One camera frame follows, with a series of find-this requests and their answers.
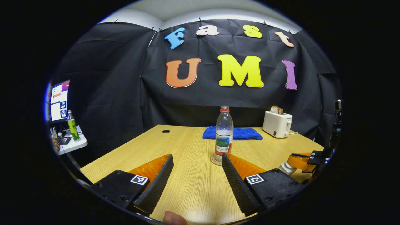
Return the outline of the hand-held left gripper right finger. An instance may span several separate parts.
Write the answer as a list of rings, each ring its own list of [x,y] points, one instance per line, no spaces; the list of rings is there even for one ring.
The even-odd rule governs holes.
[[[232,154],[222,155],[226,178],[241,212],[246,216],[275,208],[305,188],[303,183],[278,168],[250,172],[247,175],[240,173],[240,161],[240,157]]]

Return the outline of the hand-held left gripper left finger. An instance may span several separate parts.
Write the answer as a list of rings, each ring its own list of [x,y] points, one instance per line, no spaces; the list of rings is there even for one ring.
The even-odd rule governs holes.
[[[172,154],[149,161],[129,172],[115,170],[91,185],[91,190],[114,205],[150,216],[174,168]]]

